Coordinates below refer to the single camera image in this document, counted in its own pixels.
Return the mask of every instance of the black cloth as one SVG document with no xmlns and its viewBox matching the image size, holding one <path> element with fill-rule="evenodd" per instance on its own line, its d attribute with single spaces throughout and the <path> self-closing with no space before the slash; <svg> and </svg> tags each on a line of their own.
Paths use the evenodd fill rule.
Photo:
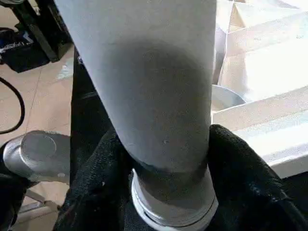
<svg viewBox="0 0 308 231">
<path fill-rule="evenodd" d="M 213 125 L 209 142 L 219 207 L 207 231 L 308 230 L 281 179 L 245 141 Z M 152 231 L 129 200 L 130 170 L 129 155 L 112 129 L 78 170 L 54 231 Z"/>
<path fill-rule="evenodd" d="M 288 195 L 308 218 L 308 172 L 283 179 Z"/>
<path fill-rule="evenodd" d="M 74 76 L 71 113 L 70 180 L 94 152 L 102 136 L 112 126 L 85 67 L 74 53 Z"/>
</svg>

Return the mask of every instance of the metal bowl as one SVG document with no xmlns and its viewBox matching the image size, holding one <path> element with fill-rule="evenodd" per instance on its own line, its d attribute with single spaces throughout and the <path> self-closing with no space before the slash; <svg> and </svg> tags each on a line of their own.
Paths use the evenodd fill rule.
<svg viewBox="0 0 308 231">
<path fill-rule="evenodd" d="M 246 103 L 245 100 L 234 91 L 218 85 L 212 85 L 211 113 L 244 103 Z"/>
</svg>

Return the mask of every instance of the black bag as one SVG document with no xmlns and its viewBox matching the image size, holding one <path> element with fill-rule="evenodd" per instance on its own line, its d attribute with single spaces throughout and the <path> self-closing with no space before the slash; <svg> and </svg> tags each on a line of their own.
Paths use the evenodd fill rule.
<svg viewBox="0 0 308 231">
<path fill-rule="evenodd" d="M 0 28 L 0 63 L 20 73 L 49 63 L 27 31 Z"/>
</svg>

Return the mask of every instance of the black power cord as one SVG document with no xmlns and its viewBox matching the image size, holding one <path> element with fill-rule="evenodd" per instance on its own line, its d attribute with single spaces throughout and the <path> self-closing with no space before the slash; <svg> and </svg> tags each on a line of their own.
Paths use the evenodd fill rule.
<svg viewBox="0 0 308 231">
<path fill-rule="evenodd" d="M 20 119 L 18 123 L 14 127 L 8 130 L 0 131 L 0 135 L 2 135 L 2 134 L 10 133 L 12 131 L 17 130 L 23 124 L 24 119 L 25 119 L 26 108 L 25 108 L 23 97 L 21 96 L 20 92 L 12 84 L 10 84 L 8 81 L 6 81 L 5 79 L 1 77 L 0 77 L 0 82 L 3 83 L 5 86 L 7 86 L 9 89 L 11 89 L 14 92 L 14 94 L 17 96 L 19 104 L 20 104 L 20 111 L 21 111 Z"/>
</svg>

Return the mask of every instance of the white tube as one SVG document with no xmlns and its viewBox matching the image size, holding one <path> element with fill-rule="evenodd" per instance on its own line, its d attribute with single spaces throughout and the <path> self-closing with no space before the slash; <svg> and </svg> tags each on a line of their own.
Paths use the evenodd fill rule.
<svg viewBox="0 0 308 231">
<path fill-rule="evenodd" d="M 216 1 L 56 3 L 143 187 L 180 198 L 206 169 Z"/>
</svg>

